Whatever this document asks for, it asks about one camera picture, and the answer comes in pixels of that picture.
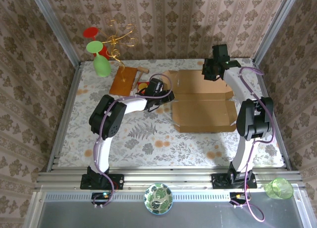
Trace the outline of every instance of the gold wire sculpture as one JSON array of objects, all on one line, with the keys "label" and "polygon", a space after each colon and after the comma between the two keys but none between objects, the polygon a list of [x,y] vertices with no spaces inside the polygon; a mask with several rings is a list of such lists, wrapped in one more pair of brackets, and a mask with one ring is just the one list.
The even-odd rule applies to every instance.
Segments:
[{"label": "gold wire sculpture", "polygon": [[[115,27],[115,25],[114,25],[115,23],[116,23],[116,20],[111,20],[109,26]],[[125,78],[123,77],[123,71],[125,69],[125,65],[121,60],[118,59],[118,57],[120,57],[120,52],[118,49],[115,48],[115,45],[119,44],[119,45],[126,46],[126,47],[133,47],[137,43],[137,39],[133,38],[133,37],[129,38],[127,44],[119,42],[121,39],[123,39],[123,38],[127,37],[128,35],[130,35],[131,33],[133,33],[135,31],[136,27],[134,24],[127,24],[125,26],[125,29],[128,29],[129,32],[120,36],[120,37],[117,35],[119,27],[117,27],[115,34],[111,35],[111,36],[108,36],[105,32],[103,32],[102,30],[99,29],[99,32],[107,38],[107,40],[105,42],[103,42],[103,44],[107,44],[107,43],[110,44],[110,47],[108,48],[106,54],[109,57],[113,58],[114,60],[118,61],[121,64],[121,66],[123,67],[123,69],[121,71],[121,76],[122,76],[123,82],[125,82]]]}]

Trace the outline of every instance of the wooden board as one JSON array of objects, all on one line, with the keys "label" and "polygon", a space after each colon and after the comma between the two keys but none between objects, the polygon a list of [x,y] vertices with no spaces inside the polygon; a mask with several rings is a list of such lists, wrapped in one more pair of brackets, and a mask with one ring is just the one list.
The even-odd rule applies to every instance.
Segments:
[{"label": "wooden board", "polygon": [[122,66],[118,69],[109,93],[119,96],[130,96],[137,68],[126,67],[121,74],[122,69]]}]

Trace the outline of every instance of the table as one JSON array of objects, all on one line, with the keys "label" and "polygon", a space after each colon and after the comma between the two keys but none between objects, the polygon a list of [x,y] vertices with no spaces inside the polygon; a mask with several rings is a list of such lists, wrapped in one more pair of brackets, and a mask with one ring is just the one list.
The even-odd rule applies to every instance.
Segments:
[{"label": "table", "polygon": [[[253,66],[249,58],[237,58],[242,66]],[[126,66],[146,67],[141,81],[148,81],[154,73],[166,70],[202,69],[203,59],[126,60]],[[87,167],[93,164],[92,148],[97,135],[90,131],[88,120],[101,97],[109,93],[118,63],[111,61],[112,72],[106,78],[98,77],[92,62],[85,62],[77,95],[70,116],[65,141],[60,153],[59,167]],[[261,89],[251,71],[244,77],[258,95]],[[240,104],[236,98],[237,112]],[[110,167],[155,166],[229,166],[239,142],[235,132],[179,133],[171,117],[171,103],[152,113],[135,112],[125,115],[120,130],[111,144]],[[271,145],[260,145],[254,159],[258,167],[283,167],[282,155],[275,140]]]}]

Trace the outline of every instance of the green leaf pattern bowl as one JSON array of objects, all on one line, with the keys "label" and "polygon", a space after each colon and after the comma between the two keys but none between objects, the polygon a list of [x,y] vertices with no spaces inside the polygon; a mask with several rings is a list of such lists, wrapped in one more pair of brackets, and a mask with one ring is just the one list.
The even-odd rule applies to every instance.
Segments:
[{"label": "green leaf pattern bowl", "polygon": [[173,205],[172,192],[165,184],[154,183],[145,191],[144,204],[149,212],[163,215]]}]

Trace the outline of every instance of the wooden handle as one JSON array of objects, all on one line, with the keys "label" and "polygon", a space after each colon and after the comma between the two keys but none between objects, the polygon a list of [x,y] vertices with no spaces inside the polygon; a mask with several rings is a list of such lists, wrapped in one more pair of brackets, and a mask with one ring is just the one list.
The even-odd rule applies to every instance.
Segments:
[{"label": "wooden handle", "polygon": [[133,86],[132,86],[132,91],[133,91],[133,90],[135,89],[135,87],[137,86],[137,84],[138,84],[138,82],[139,82],[139,80],[140,80],[142,74],[143,74],[143,72],[141,71],[139,77],[137,78],[137,80],[135,81],[135,83],[134,83]]},{"label": "wooden handle", "polygon": [[144,73],[149,73],[150,72],[150,70],[148,68],[144,68],[144,67],[141,67],[141,66],[139,66],[137,69],[138,69],[138,71],[144,72]]}]

